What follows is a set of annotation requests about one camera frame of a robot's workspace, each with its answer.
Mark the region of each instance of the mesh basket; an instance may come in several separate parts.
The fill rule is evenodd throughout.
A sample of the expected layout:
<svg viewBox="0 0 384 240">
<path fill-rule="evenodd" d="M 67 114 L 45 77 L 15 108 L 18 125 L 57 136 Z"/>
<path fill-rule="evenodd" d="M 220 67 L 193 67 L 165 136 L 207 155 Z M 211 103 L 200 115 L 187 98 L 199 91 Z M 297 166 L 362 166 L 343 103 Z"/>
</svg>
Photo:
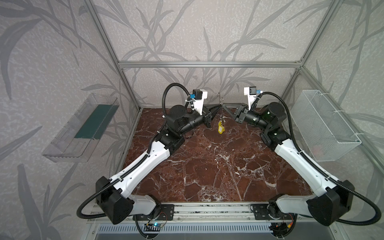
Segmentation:
<svg viewBox="0 0 384 240">
<path fill-rule="evenodd" d="M 361 144 L 360 139 L 319 90 L 303 90 L 291 110 L 316 161 L 334 161 Z"/>
</svg>

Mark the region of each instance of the transparent plastic bin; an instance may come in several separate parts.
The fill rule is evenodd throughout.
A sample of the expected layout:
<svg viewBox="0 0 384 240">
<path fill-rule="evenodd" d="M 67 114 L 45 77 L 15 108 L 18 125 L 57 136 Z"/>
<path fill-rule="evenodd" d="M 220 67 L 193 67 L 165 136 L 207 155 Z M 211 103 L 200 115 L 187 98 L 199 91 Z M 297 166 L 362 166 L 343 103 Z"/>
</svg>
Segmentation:
<svg viewBox="0 0 384 240">
<path fill-rule="evenodd" d="M 118 107 L 117 97 L 91 93 L 42 155 L 54 162 L 87 162 Z"/>
<path fill-rule="evenodd" d="M 337 160 L 361 144 L 355 132 L 319 90 L 303 90 L 291 115 L 318 162 Z"/>
</svg>

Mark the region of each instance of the wallpaper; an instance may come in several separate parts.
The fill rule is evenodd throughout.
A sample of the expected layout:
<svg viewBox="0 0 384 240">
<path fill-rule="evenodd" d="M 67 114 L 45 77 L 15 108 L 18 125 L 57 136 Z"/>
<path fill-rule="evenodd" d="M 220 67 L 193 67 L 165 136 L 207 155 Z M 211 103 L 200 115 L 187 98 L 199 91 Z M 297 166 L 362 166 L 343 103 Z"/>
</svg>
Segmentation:
<svg viewBox="0 0 384 240">
<path fill-rule="evenodd" d="M 137 111 L 81 1 L 0 1 L 0 238 L 79 239 L 77 206 L 117 168 Z M 90 93 L 119 108 L 87 163 L 41 154 Z"/>
<path fill-rule="evenodd" d="M 244 87 L 256 86 L 281 95 L 293 72 L 293 68 L 142 68 L 125 71 L 125 75 L 136 96 L 140 96 L 136 99 L 141 106 L 161 107 L 161 98 L 169 83 L 181 83 L 190 92 L 207 90 L 205 104 L 219 103 L 218 93 L 225 103 L 247 103 Z M 225 81 L 221 81 L 221 75 L 227 76 Z M 167 94 L 166 106 L 183 105 L 185 99 L 186 94 L 173 87 Z M 276 99 L 266 95 L 259 104 L 263 106 L 271 101 Z"/>
<path fill-rule="evenodd" d="M 95 0 L 120 61 L 297 61 L 330 0 Z M 141 106 L 160 106 L 172 82 L 245 101 L 242 88 L 281 94 L 290 69 L 125 69 Z M 168 106 L 179 104 L 169 94 Z"/>
<path fill-rule="evenodd" d="M 307 82 L 305 77 L 299 76 L 294 87 L 285 99 L 288 107 L 291 109 L 295 101 L 301 94 L 302 90 L 313 89 Z M 284 122 L 284 128 L 288 130 L 287 121 Z M 311 154 L 305 144 L 298 128 L 293 122 L 295 138 L 299 146 L 307 153 Z M 358 146 L 349 151 L 336 161 L 317 162 L 325 170 L 336 176 L 341 181 L 349 180 L 358 193 L 366 196 L 374 201 L 383 211 L 384 209 L 384 178 L 382 174 L 375 169 L 374 165 L 367 158 L 362 150 L 362 146 Z M 363 221 L 373 217 L 374 211 L 371 206 L 364 203 L 360 199 L 354 197 L 351 210 L 342 216 L 342 219 L 351 221 Z M 370 226 L 351 226 L 343 224 L 344 229 L 350 240 L 382 239 L 384 234 L 384 221 L 381 219 L 378 223 Z"/>
<path fill-rule="evenodd" d="M 384 2 L 355 3 L 342 4 L 306 67 L 384 154 Z"/>
</svg>

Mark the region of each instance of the black mounting plate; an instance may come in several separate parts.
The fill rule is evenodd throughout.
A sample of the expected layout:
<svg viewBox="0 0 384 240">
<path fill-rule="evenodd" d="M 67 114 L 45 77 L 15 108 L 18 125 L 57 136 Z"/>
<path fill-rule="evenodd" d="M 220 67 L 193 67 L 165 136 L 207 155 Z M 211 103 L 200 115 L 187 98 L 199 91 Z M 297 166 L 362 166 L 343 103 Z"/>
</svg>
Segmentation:
<svg viewBox="0 0 384 240">
<path fill-rule="evenodd" d="M 253 210 L 253 214 L 255 215 L 255 220 L 277 220 L 273 219 L 269 216 L 267 206 L 269 204 L 251 204 L 251 210 Z M 290 221 L 291 216 L 285 213 L 281 213 L 285 220 Z"/>
<path fill-rule="evenodd" d="M 156 220 L 165 220 L 168 219 L 168 221 L 173 220 L 173 214 L 175 210 L 175 205 L 173 204 L 161 204 L 160 205 L 160 212 L 164 212 L 167 216 L 165 217 L 164 214 L 161 214 L 158 216 Z M 150 219 L 149 215 L 144 215 L 144 214 L 138 214 L 137 220 L 138 221 L 148 221 Z"/>
</svg>

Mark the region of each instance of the red marble tabletop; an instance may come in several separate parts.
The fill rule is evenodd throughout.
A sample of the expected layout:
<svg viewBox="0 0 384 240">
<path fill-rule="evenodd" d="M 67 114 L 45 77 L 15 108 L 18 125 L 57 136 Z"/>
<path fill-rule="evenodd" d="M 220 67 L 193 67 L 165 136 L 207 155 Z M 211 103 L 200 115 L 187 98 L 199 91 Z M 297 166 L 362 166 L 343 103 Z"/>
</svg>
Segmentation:
<svg viewBox="0 0 384 240">
<path fill-rule="evenodd" d="M 147 149 L 163 121 L 161 109 L 143 110 L 124 167 Z M 303 178 L 262 143 L 260 129 L 226 118 L 219 134 L 218 121 L 219 115 L 211 129 L 201 125 L 189 132 L 133 194 L 153 195 L 161 202 L 267 201 L 277 194 L 311 194 Z"/>
</svg>

